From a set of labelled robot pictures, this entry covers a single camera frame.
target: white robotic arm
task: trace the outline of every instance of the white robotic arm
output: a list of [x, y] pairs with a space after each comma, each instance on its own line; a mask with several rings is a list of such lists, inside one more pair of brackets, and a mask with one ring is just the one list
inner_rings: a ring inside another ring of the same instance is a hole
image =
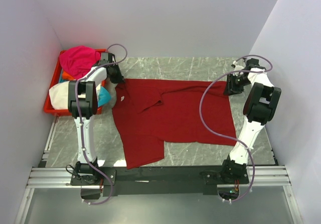
[[[118, 65], [115, 64], [106, 67], [99, 67], [99, 65], [114, 62], [114, 59], [115, 57], [111, 53], [101, 53], [100, 61], [95, 64], [90, 70], [90, 72], [94, 72], [91, 74], [88, 73], [86, 76], [84, 76], [86, 80], [79, 82], [77, 89], [78, 95], [83, 93], [86, 94], [85, 97], [78, 97], [79, 107], [82, 114], [82, 121], [80, 121], [75, 97], [76, 81], [69, 82], [68, 110], [74, 117], [77, 127], [78, 162], [80, 164], [87, 164], [83, 151], [86, 151], [86, 157], [88, 158], [89, 162], [96, 163], [97, 161], [97, 155], [94, 148], [94, 118], [98, 109], [96, 86], [106, 78], [109, 78], [112, 83], [120, 83], [124, 81]], [[83, 130], [84, 146], [82, 145], [81, 127]]]
[[[252, 68], [251, 71], [261, 72], [262, 69]], [[251, 82], [252, 87], [255, 83], [261, 83], [267, 87], [274, 87], [273, 84], [268, 79], [266, 73], [249, 73], [247, 78]], [[256, 122], [256, 121], [249, 122], [248, 117], [245, 116], [243, 128], [238, 139], [244, 142], [248, 146], [248, 148], [251, 150], [253, 149], [253, 145], [258, 134], [264, 128], [264, 126], [265, 125], [263, 125], [260, 122]], [[241, 165], [247, 164], [248, 152], [241, 143], [239, 142], [236, 143], [234, 149], [230, 152], [230, 159], [235, 160], [235, 163], [237, 164], [241, 164]]]
[[[107, 71], [106, 68], [99, 68], [97, 69], [91, 76], [88, 77], [87, 80], [84, 82], [95, 82], [95, 86], [99, 85], [103, 80], [107, 78]], [[87, 119], [86, 117], [82, 117], [82, 126], [83, 126], [83, 135], [85, 141], [85, 149], [86, 155], [90, 162], [95, 162], [97, 159], [95, 147], [94, 147], [94, 118], [95, 115], [92, 115]], [[78, 136], [78, 161], [80, 163], [87, 163], [85, 157], [82, 153], [82, 143], [81, 143], [81, 123], [80, 117], [74, 119], [77, 127], [77, 136]]]
[[[246, 66], [234, 66], [235, 70], [251, 70], [260, 73], [234, 73], [227, 76], [225, 95], [241, 93], [244, 86], [251, 84], [250, 94], [245, 102], [243, 114], [244, 124], [238, 139], [245, 143], [249, 150], [253, 149], [254, 142], [275, 113], [281, 89], [275, 87], [268, 79], [264, 67], [258, 64], [257, 59], [246, 61]], [[233, 182], [246, 177], [248, 150], [237, 142], [228, 158], [223, 162], [221, 176], [227, 182]]]

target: red plastic crate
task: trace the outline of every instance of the red plastic crate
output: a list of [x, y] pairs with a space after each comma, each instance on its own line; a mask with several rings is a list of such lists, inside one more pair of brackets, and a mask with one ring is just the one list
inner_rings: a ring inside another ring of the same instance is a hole
[[[99, 53], [102, 53], [102, 52], [105, 52], [106, 49], [96, 49], [97, 52]], [[56, 69], [54, 71], [54, 75], [52, 76], [52, 79], [51, 79], [51, 83], [50, 83], [50, 86], [49, 86], [49, 89], [56, 85], [58, 82], [59, 82], [59, 78], [60, 78], [60, 74], [61, 74], [61, 70], [62, 70], [62, 67], [60, 65], [60, 61], [59, 61], [59, 58], [58, 58], [58, 61], [57, 61], [57, 65], [56, 65]], [[106, 81], [102, 81], [101, 83], [101, 86], [104, 87], [106, 84]], [[97, 110], [97, 115], [101, 114], [101, 111], [102, 111], [102, 106], [98, 108]], [[69, 113], [68, 109], [59, 109], [59, 110], [56, 110], [52, 107], [51, 105], [51, 102], [50, 102], [50, 96], [49, 96], [49, 90], [48, 90], [48, 93], [47, 93], [47, 98], [46, 98], [46, 101], [45, 101], [45, 106], [44, 106], [44, 112], [45, 113], [48, 113], [48, 114], [52, 114], [54, 116], [70, 116], [71, 113]]]

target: red shirt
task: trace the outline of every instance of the red shirt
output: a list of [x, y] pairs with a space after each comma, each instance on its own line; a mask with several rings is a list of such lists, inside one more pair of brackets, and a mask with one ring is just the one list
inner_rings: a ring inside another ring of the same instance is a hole
[[[127, 168], [164, 158], [164, 141], [234, 146], [235, 141], [210, 133], [202, 124], [199, 104], [211, 82], [126, 79], [116, 87], [112, 109], [123, 142]], [[226, 82], [212, 86], [203, 102], [203, 116], [216, 132], [236, 137]]]

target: white wall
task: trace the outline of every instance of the white wall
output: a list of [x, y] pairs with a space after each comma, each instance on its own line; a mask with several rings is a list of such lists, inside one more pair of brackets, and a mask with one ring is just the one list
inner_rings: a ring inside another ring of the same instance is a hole
[[130, 56], [239, 56], [277, 0], [38, 0], [63, 45]]
[[306, 223], [321, 223], [321, 0], [278, 0], [251, 53], [274, 63], [282, 89], [267, 130]]
[[61, 45], [35, 0], [0, 0], [0, 222], [13, 223], [52, 117], [43, 105]]

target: gray marble surface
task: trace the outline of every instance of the gray marble surface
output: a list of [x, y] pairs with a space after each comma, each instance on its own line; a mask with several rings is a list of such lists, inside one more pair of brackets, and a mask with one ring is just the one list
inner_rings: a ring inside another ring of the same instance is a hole
[[[232, 58], [127, 58], [120, 64], [125, 78], [176, 79], [213, 81], [231, 71]], [[108, 91], [115, 96], [115, 85], [109, 84]], [[243, 94], [230, 97], [231, 111], [237, 135], [243, 126], [242, 109], [250, 87]], [[124, 165], [122, 142], [113, 121], [111, 108], [113, 98], [103, 107], [103, 113], [95, 116], [94, 144], [98, 159], [103, 166]], [[72, 117], [60, 117], [56, 123], [46, 167], [65, 167], [77, 161], [77, 132]], [[165, 142], [165, 158], [148, 166], [220, 165], [226, 159], [231, 146], [200, 143]], [[256, 164], [274, 164], [273, 153], [267, 133], [261, 131], [252, 150]]]

